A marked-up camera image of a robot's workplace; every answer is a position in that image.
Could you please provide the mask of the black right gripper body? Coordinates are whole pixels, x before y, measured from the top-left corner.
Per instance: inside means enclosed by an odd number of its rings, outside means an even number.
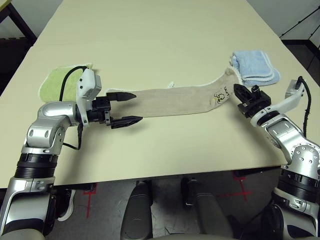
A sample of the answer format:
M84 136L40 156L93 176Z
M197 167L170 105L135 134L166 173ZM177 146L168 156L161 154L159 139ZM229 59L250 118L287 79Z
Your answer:
M264 91L260 90L258 85L252 86L249 91L251 92L251 100L237 105L240 112L246 118L252 118L259 111L271 105L271 98Z

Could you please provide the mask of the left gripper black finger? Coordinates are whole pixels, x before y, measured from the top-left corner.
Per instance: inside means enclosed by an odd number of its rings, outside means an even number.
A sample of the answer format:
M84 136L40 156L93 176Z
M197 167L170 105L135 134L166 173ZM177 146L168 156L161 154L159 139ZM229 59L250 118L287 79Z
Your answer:
M125 102L137 96L130 92L107 92L105 95L109 101Z
M133 124L138 123L142 119L143 119L143 117L141 117L141 116L124 116L119 119L112 118L110 121L110 127L111 127L111 129L129 127Z

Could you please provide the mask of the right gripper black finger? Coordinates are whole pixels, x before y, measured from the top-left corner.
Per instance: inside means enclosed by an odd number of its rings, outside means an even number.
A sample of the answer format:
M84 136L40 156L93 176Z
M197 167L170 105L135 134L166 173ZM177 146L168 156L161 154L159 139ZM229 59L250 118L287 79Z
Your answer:
M233 91L242 103L248 103L252 99L252 93L244 85L234 84Z

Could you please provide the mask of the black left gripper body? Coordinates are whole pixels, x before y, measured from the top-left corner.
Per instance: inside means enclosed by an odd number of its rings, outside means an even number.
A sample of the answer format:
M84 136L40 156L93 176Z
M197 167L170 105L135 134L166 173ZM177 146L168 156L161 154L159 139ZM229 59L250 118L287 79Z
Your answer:
M92 101L92 109L87 111L87 118L89 123L100 123L111 125L111 104L107 96L97 97Z

